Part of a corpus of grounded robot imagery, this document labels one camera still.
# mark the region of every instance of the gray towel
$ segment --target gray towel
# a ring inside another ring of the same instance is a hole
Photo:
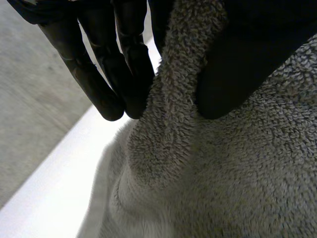
[[[197,74],[226,22],[218,0],[176,1],[147,110],[106,149],[81,237],[317,237],[317,36],[206,120]]]

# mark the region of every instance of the white surface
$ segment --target white surface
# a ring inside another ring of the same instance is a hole
[[[148,43],[154,68],[160,56]],[[129,118],[91,107],[0,211],[0,238],[74,238],[88,208],[100,155]]]

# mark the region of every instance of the terry cloth towel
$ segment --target terry cloth towel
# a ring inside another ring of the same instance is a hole
[[[316,238],[317,35],[238,109],[194,104],[218,0],[177,0],[147,110],[106,148],[82,238]]]

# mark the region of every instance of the floor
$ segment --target floor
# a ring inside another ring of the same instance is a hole
[[[39,28],[0,0],[0,208],[90,105]]]

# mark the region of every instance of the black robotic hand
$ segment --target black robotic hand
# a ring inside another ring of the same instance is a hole
[[[8,0],[40,28],[107,120],[123,111],[138,119],[154,77],[143,43],[146,0]],[[155,44],[161,53],[175,0],[149,0]],[[247,98],[309,37],[317,33],[317,1],[223,0],[229,24],[211,45],[198,78],[197,104],[217,119]],[[115,20],[123,55],[116,44]],[[80,21],[112,90],[92,64]]]

